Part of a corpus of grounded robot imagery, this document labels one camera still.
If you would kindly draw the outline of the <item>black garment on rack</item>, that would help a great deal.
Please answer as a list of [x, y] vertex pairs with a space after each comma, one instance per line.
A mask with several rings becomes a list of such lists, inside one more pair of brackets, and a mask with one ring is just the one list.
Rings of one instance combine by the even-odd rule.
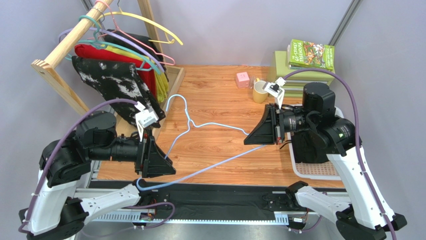
[[[152, 55], [153, 57], [155, 57], [159, 62], [164, 62], [164, 57], [162, 55], [158, 55], [156, 53], [160, 53], [160, 51], [158, 50], [158, 48], [155, 46], [155, 44], [153, 42], [151, 42], [150, 38], [148, 36], [143, 36], [143, 35], [137, 35], [137, 34], [133, 34], [133, 33], [127, 33], [128, 35], [130, 35], [131, 37], [133, 37], [134, 39], [138, 40], [139, 42], [143, 43], [138, 43], [135, 40], [133, 40], [132, 38], [129, 38], [127, 35], [124, 35], [121, 32], [115, 32], [115, 34], [128, 39], [131, 42], [134, 42], [136, 45], [140, 46], [142, 49], [146, 50], [150, 55]], [[118, 39], [116, 37], [113, 37], [111, 35], [106, 35], [103, 37], [104, 40], [106, 42], [110, 42], [113, 44], [117, 44], [120, 46], [123, 46], [125, 48], [131, 49], [135, 52], [140, 53], [141, 55], [144, 55], [143, 52], [139, 51], [138, 49], [136, 49], [135, 47], [133, 47], [132, 45], [128, 44], [127, 42], [124, 42], [121, 39]]]

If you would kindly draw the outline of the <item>plain black trousers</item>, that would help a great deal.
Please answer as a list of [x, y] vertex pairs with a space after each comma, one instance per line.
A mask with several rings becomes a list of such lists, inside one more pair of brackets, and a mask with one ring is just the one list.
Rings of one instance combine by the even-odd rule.
[[296, 163], [323, 164], [329, 161], [325, 151], [314, 145], [307, 131], [292, 132], [288, 140]]

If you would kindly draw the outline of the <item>pink cube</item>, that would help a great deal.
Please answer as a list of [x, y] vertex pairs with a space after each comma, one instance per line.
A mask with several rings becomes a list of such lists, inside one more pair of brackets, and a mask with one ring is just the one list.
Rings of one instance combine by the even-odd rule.
[[239, 89], [248, 88], [250, 85], [250, 77], [247, 72], [239, 72], [235, 75], [236, 86]]

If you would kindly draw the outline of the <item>white plastic basket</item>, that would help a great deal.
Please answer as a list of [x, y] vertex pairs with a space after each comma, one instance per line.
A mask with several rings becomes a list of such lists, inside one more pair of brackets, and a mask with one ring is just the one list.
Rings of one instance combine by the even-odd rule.
[[288, 140], [290, 138], [290, 133], [286, 134], [286, 143], [290, 153], [290, 161], [293, 172], [305, 179], [311, 180], [324, 180], [324, 181], [340, 181], [341, 178], [335, 169], [331, 161], [325, 163], [296, 163], [294, 159], [293, 151], [290, 150], [292, 146], [291, 142]]

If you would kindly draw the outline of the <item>yellow mug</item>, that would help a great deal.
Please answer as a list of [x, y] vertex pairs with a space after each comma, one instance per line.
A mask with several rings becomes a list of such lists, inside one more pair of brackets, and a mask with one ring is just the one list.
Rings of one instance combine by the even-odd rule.
[[253, 84], [252, 97], [255, 103], [261, 104], [268, 98], [269, 93], [264, 90], [266, 84], [267, 82], [263, 80], [256, 81]]

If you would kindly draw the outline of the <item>red garment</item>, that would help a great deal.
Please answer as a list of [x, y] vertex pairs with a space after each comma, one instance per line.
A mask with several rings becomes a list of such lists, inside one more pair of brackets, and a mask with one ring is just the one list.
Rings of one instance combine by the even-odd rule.
[[[88, 44], [78, 44], [74, 47], [74, 52], [78, 57], [95, 59], [95, 60], [107, 60], [107, 61], [115, 61], [115, 62], [124, 62], [124, 63], [133, 63], [137, 68], [142, 66], [143, 60], [140, 60], [137, 56], [131, 57], [119, 54], [119, 52], [123, 52], [128, 54], [129, 52], [115, 48], [113, 46], [108, 45], [106, 49], [96, 49], [92, 45]], [[139, 77], [144, 81], [147, 85], [148, 89], [152, 92], [154, 97], [157, 97], [157, 86], [156, 86], [156, 76], [155, 70], [150, 71], [137, 71]]]

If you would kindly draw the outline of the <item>green comic book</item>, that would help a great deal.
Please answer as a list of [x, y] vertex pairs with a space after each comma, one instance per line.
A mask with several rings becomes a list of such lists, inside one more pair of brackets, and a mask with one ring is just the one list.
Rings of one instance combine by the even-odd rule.
[[287, 64], [296, 68], [335, 69], [335, 47], [292, 39], [287, 47]]

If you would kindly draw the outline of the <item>blue wire hanger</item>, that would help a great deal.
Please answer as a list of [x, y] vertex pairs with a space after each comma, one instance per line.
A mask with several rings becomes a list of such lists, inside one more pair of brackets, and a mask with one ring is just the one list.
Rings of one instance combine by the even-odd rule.
[[[173, 100], [174, 98], [181, 98], [181, 99], [183, 100], [183, 102], [184, 102], [184, 113], [185, 113], [186, 118], [187, 118], [187, 123], [186, 123], [186, 125], [187, 125], [187, 130], [186, 130], [186, 131], [184, 131], [183, 133], [181, 133], [180, 135], [178, 135], [178, 136], [174, 139], [174, 141], [172, 142], [172, 144], [171, 144], [171, 146], [170, 146], [170, 149], [168, 150], [168, 152], [167, 152], [167, 154], [166, 154], [166, 156], [167, 156], [167, 157], [168, 157], [168, 156], [169, 156], [169, 154], [171, 153], [171, 151], [172, 151], [172, 149], [173, 149], [174, 145], [176, 144], [176, 142], [178, 141], [178, 139], [179, 139], [179, 138], [181, 138], [182, 136], [184, 136], [185, 134], [187, 134], [187, 133], [189, 133], [189, 132], [190, 132], [190, 130], [191, 130], [191, 126], [193, 126], [193, 127], [195, 127], [195, 128], [198, 128], [198, 129], [199, 129], [199, 128], [202, 128], [202, 127], [205, 127], [205, 126], [215, 125], [215, 126], [219, 126], [219, 127], [224, 127], [224, 128], [229, 128], [229, 129], [233, 129], [233, 130], [241, 131], [241, 132], [242, 132], [243, 134], [245, 134], [246, 136], [248, 136], [248, 135], [249, 135], [249, 134], [248, 134], [245, 130], [243, 130], [242, 128], [234, 127], [234, 126], [226, 125], [226, 124], [221, 124], [221, 123], [217, 123], [217, 122], [206, 122], [206, 123], [203, 123], [203, 124], [197, 125], [197, 124], [196, 124], [196, 123], [195, 123], [195, 122], [191, 119], [191, 117], [190, 117], [190, 114], [189, 114], [189, 111], [188, 111], [188, 102], [187, 102], [187, 99], [186, 99], [183, 95], [181, 95], [181, 94], [173, 94], [173, 95], [171, 95], [171, 96], [167, 99], [167, 102], [166, 102], [166, 110], [167, 110], [167, 111], [168, 111], [168, 110], [169, 110], [169, 108], [170, 108], [171, 100]], [[162, 184], [159, 184], [159, 185], [156, 185], [156, 186], [149, 186], [149, 187], [142, 187], [142, 186], [140, 186], [140, 183], [141, 183], [141, 180], [142, 180], [142, 178], [140, 177], [140, 178], [138, 178], [138, 179], [136, 180], [136, 188], [137, 188], [139, 191], [141, 191], [141, 192], [147, 192], [147, 191], [153, 191], [153, 190], [158, 190], [158, 189], [161, 189], [161, 188], [169, 187], [169, 186], [172, 186], [172, 185], [174, 185], [174, 184], [178, 184], [178, 183], [180, 183], [180, 182], [182, 182], [182, 181], [185, 181], [185, 180], [188, 180], [188, 179], [190, 179], [190, 178], [193, 178], [193, 177], [195, 177], [195, 176], [197, 176], [197, 175], [199, 175], [199, 174], [201, 174], [201, 173], [207, 172], [208, 170], [211, 170], [211, 169], [213, 169], [213, 168], [219, 167], [220, 165], [223, 165], [223, 164], [225, 164], [225, 163], [228, 163], [228, 162], [230, 162], [230, 161], [232, 161], [232, 160], [235, 160], [235, 159], [237, 159], [237, 158], [239, 158], [239, 157], [242, 157], [242, 156], [245, 156], [245, 155], [247, 155], [247, 154], [249, 154], [249, 153], [255, 152], [255, 151], [259, 150], [259, 149], [264, 148], [265, 146], [266, 146], [266, 145], [260, 145], [260, 146], [257, 146], [257, 147], [255, 147], [255, 148], [253, 148], [253, 149], [250, 149], [250, 150], [247, 150], [247, 151], [245, 151], [245, 152], [243, 152], [243, 153], [240, 153], [240, 154], [238, 154], [238, 155], [232, 156], [232, 157], [230, 157], [230, 158], [228, 158], [228, 159], [225, 159], [225, 160], [223, 160], [223, 161], [220, 161], [220, 162], [218, 162], [218, 163], [216, 163], [216, 164], [213, 164], [213, 165], [211, 165], [211, 166], [208, 166], [208, 167], [206, 167], [206, 168], [203, 168], [203, 169], [201, 169], [201, 170], [199, 170], [199, 171], [196, 171], [196, 172], [194, 172], [194, 173], [192, 173], [192, 174], [189, 174], [189, 175], [184, 176], [184, 177], [182, 177], [182, 178], [179, 178], [179, 179], [177, 179], [177, 180], [174, 180], [174, 181], [171, 181], [171, 182], [162, 183]]]

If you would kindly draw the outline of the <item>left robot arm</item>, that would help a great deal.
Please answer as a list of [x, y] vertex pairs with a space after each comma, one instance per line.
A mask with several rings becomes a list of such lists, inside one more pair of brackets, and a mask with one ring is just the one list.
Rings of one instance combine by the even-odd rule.
[[158, 147], [151, 130], [143, 137], [118, 136], [116, 117], [105, 111], [89, 114], [64, 140], [42, 151], [35, 202], [19, 212], [29, 240], [64, 240], [90, 221], [112, 211], [148, 203], [151, 196], [138, 183], [96, 197], [78, 198], [78, 181], [92, 161], [133, 162], [143, 179], [174, 175], [172, 160]]

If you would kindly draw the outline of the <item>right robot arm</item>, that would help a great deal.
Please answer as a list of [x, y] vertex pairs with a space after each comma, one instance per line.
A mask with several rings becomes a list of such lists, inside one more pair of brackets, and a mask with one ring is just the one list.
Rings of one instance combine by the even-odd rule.
[[405, 216], [394, 212], [379, 192], [356, 126], [336, 115], [336, 96], [328, 85], [306, 84], [300, 106], [284, 106], [284, 89], [277, 83], [267, 82], [262, 88], [275, 97], [275, 103], [265, 105], [260, 122], [244, 144], [278, 145], [285, 134], [307, 133], [309, 145], [325, 152], [349, 196], [348, 202], [339, 201], [298, 181], [285, 190], [290, 208], [313, 210], [335, 223], [346, 240], [383, 240], [387, 232], [407, 225]]

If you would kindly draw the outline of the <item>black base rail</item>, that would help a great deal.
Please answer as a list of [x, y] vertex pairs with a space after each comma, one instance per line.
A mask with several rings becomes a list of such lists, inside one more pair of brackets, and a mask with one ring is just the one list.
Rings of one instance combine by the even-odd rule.
[[148, 220], [174, 224], [289, 225], [302, 229], [312, 209], [297, 206], [285, 187], [176, 183], [141, 193], [136, 225]]

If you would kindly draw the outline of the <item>green drawer box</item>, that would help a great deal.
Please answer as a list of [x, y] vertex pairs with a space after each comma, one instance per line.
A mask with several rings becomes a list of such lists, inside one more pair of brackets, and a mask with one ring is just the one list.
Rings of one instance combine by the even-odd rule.
[[[284, 78], [286, 75], [295, 71], [295, 69], [289, 68], [287, 63], [287, 51], [275, 51], [266, 79], [268, 82], [274, 83], [278, 78]], [[329, 86], [334, 79], [333, 76], [324, 72], [304, 71], [288, 77], [282, 88], [285, 90], [286, 97], [301, 98], [306, 84], [318, 82]]]

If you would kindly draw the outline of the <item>yellow garment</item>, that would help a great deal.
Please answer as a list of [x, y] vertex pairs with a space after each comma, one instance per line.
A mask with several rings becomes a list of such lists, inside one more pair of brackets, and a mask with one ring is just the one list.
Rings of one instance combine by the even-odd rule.
[[[143, 59], [141, 57], [123, 49], [109, 45], [105, 50], [109, 52], [111, 57], [116, 57], [118, 61], [133, 63], [137, 68], [139, 68], [143, 63]], [[137, 73], [143, 82], [147, 85], [151, 93], [156, 97], [156, 100], [159, 103], [164, 102], [169, 91], [169, 82], [166, 74], [164, 72], [157, 73], [155, 70], [138, 70]]]

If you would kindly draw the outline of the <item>black white-patterned trousers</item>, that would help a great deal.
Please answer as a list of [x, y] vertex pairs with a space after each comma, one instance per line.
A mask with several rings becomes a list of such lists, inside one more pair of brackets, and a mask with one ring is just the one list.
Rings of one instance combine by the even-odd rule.
[[152, 108], [160, 121], [166, 117], [159, 102], [138, 75], [135, 64], [79, 56], [73, 56], [71, 61], [81, 80], [104, 100], [133, 100]]

